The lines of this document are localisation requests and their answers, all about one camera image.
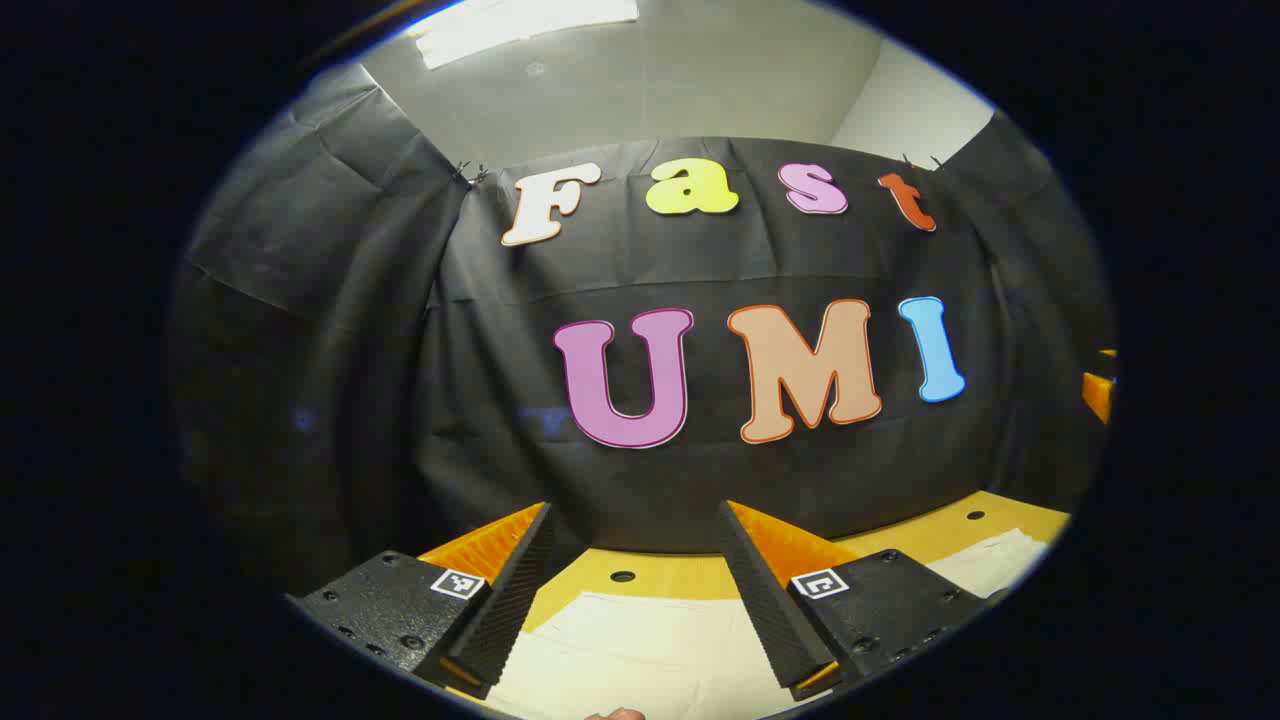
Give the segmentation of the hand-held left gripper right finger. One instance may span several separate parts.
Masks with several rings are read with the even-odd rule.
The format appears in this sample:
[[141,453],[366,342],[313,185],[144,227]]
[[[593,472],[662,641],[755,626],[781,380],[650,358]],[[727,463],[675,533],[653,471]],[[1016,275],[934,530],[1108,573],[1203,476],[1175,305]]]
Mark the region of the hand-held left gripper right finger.
[[989,607],[901,550],[854,553],[730,500],[719,518],[719,551],[776,680],[796,701],[869,682]]

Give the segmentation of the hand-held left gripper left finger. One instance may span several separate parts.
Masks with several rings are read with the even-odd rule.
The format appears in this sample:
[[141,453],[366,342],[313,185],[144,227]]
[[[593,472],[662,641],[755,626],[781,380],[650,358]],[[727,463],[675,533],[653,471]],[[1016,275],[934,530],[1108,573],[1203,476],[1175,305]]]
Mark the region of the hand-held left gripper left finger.
[[485,700],[541,585],[550,516],[539,502],[419,556],[383,551],[288,601],[376,662]]

